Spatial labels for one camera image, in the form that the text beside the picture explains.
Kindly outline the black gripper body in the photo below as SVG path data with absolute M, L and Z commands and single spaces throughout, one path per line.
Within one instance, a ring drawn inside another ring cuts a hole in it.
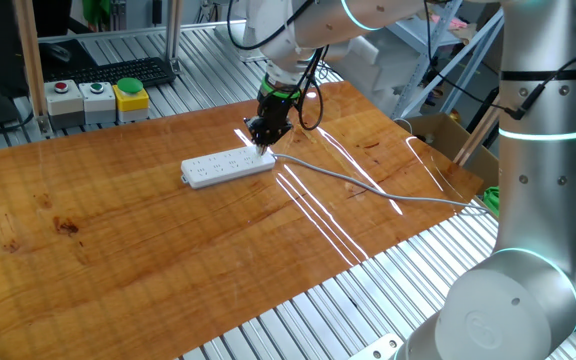
M 245 118 L 244 124 L 255 145 L 273 145 L 291 129 L 289 111 L 293 101 L 282 98 L 282 93 L 258 93 L 257 113 L 252 118 Z

